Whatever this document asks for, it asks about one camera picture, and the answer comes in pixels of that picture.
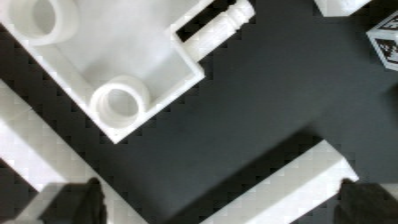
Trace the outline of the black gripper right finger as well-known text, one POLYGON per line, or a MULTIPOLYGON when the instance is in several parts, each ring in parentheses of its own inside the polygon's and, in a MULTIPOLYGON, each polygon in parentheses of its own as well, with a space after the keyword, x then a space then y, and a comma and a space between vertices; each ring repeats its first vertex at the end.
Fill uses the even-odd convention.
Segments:
POLYGON ((398 224, 398 183, 344 180, 335 224, 398 224))

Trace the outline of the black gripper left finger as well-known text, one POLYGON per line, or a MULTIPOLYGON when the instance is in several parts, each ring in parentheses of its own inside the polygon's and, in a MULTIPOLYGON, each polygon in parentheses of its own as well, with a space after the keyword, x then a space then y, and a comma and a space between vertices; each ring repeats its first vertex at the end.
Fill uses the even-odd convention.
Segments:
POLYGON ((107 224, 107 205, 102 183, 66 184, 40 215, 45 224, 107 224))

